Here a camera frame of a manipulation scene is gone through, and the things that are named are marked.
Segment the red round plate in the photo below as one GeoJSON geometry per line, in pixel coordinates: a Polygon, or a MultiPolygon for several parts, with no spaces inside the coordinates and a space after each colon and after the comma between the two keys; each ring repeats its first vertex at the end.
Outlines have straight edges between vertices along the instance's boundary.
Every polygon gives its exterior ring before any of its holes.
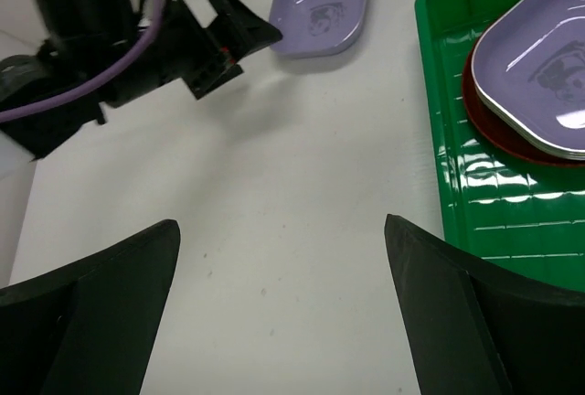
{"type": "Polygon", "coordinates": [[[532,164],[566,168],[584,167],[583,161],[568,160],[554,155],[548,155],[537,149],[490,111],[481,101],[474,87],[471,68],[472,56],[473,52],[470,51],[463,67],[463,106],[466,110],[467,117],[484,139],[505,154],[532,164]]]}

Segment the purple square plate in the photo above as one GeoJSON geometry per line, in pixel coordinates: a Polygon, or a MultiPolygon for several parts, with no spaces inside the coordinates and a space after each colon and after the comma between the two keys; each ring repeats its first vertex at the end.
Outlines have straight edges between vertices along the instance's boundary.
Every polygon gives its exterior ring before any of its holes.
{"type": "Polygon", "coordinates": [[[367,0],[272,0],[269,22],[282,33],[271,50],[286,58],[331,56],[359,38],[367,0]]]}
{"type": "Polygon", "coordinates": [[[474,87],[518,131],[584,156],[584,0],[520,0],[477,41],[474,87]]]}

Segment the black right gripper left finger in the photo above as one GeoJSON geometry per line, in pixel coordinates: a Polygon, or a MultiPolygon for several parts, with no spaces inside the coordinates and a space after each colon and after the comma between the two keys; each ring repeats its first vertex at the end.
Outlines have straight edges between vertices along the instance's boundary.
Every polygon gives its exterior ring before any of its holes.
{"type": "Polygon", "coordinates": [[[137,394],[180,247],[166,219],[1,291],[4,394],[137,394]]]}

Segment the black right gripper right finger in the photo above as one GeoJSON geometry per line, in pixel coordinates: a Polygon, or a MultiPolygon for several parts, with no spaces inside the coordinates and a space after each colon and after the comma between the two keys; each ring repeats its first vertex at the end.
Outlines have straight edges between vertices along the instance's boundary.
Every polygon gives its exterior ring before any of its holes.
{"type": "Polygon", "coordinates": [[[423,394],[581,394],[584,295],[388,215],[389,268],[423,394]]]}

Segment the green plastic bin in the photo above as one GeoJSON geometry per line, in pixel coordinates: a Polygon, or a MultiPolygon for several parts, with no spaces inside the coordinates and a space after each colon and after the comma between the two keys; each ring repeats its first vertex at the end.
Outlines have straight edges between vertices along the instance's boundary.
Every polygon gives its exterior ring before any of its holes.
{"type": "Polygon", "coordinates": [[[416,0],[445,239],[528,278],[584,288],[584,171],[496,148],[469,120],[462,75],[474,43],[518,0],[416,0]]]}

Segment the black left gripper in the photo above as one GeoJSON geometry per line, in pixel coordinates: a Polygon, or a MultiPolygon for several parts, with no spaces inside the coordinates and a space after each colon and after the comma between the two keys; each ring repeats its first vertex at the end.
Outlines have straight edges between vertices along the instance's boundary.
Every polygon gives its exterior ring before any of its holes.
{"type": "Polygon", "coordinates": [[[1,131],[41,159],[84,124],[181,80],[197,99],[238,77],[240,61],[282,32],[240,0],[208,0],[199,23],[185,0],[36,0],[48,38],[1,63],[1,131]]]}

